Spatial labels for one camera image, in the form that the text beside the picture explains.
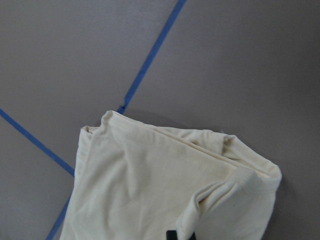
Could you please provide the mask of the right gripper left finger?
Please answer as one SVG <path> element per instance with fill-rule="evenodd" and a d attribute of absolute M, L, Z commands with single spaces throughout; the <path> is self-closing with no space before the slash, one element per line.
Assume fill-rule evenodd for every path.
<path fill-rule="evenodd" d="M 177 229 L 171 227 L 166 231 L 166 240 L 177 240 Z"/>

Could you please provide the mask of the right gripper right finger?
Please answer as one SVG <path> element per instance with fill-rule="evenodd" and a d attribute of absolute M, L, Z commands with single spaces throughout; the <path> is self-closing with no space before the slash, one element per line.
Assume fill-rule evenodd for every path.
<path fill-rule="evenodd" d="M 194 231 L 192 231 L 190 233 L 190 236 L 189 236 L 189 239 L 188 240 L 197 240 L 197 237 L 196 237 L 196 233 Z"/>

